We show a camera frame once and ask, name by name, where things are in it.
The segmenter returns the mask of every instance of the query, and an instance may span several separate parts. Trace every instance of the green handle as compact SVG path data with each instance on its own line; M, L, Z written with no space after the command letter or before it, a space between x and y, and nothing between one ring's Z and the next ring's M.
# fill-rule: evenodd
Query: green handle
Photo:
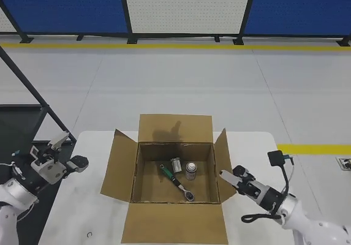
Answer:
M160 165L160 169L163 171L163 173L165 175L167 175L167 177L172 180L172 178L174 178L173 174L162 164Z

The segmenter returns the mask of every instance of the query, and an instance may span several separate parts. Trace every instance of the blue wall panel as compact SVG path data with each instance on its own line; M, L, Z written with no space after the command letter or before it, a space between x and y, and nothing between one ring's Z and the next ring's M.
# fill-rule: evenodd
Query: blue wall panel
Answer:
M121 0L4 0L24 32L127 32Z
M245 34L348 35L351 0L253 0Z

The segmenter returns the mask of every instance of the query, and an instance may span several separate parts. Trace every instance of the white table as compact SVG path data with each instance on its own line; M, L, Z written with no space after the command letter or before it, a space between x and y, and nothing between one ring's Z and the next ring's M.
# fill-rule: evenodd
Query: white table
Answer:
M137 140L137 132L124 133ZM89 166L83 173L71 174L62 182L40 245L121 243L129 204L100 194L113 135L113 131L86 131L80 134L72 155L87 157ZM215 140L218 136L219 132L215 132ZM271 167L266 155L268 151L277 149L271 134L227 132L227 138L232 167L241 164L261 183L277 190L283 188L280 169ZM294 244L292 232L281 229L273 220L242 223L242 215L265 212L247 197L236 194L222 207L229 244Z

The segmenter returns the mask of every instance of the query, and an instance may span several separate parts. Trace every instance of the box flap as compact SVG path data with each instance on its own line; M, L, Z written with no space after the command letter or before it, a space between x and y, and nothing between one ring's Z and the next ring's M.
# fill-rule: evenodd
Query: box flap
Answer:
M137 143L115 130L101 194L129 202L132 193Z
M212 116L141 114L138 142L213 143Z
M227 134L225 129L223 129L222 133L214 144L214 158L216 162L216 176L217 185L219 186L220 202L224 202L236 193L235 189L219 176L219 172L221 170L227 170L228 172L232 173L230 151L228 150Z
M122 243L228 244L222 207L131 203Z

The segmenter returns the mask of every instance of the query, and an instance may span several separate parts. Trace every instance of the spray can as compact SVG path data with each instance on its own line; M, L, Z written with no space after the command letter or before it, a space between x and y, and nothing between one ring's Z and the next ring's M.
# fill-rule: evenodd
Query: spray can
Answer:
M194 162L189 162L186 164L186 179L195 179L195 172L197 171L197 165Z
M174 173L182 171L181 161L179 157L171 159L171 164L173 165Z

